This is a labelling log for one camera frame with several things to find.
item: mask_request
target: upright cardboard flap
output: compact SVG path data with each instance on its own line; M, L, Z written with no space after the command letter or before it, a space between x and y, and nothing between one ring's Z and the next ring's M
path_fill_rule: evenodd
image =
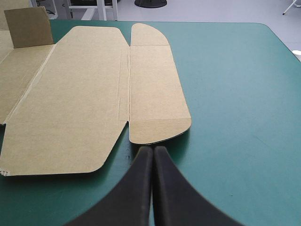
M0 0L0 30L8 30L5 10L26 7L29 7L29 0Z
M14 48L53 44L44 7L11 9L4 13Z
M127 121L138 144L186 131L191 118L167 39L136 24L132 44L117 28L74 27L54 45L5 121L0 173L94 171Z

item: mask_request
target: green table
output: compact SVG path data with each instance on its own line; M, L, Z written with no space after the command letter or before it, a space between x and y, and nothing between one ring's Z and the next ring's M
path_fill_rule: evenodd
M117 27L130 42L132 24L51 21L55 42L77 25ZM163 143L180 171L247 226L299 226L301 63L262 24L146 24L168 38L192 116L188 132ZM0 177L0 225L71 220L115 186L136 149L126 127L94 173Z

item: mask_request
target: chair leg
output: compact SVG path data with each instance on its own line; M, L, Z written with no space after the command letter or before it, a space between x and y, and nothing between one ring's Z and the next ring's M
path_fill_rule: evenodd
M295 5L297 0L293 0L292 4L286 9L286 11L284 11L284 13L282 15L284 15L293 5Z
M97 0L97 9L99 20L107 20L107 15L105 13L104 0Z
M64 5L65 5L67 19L71 20L72 19L72 17L71 17L71 11L69 9L69 6L71 6L70 0L64 0Z
M117 0L112 0L112 7L113 7L114 20L118 20Z

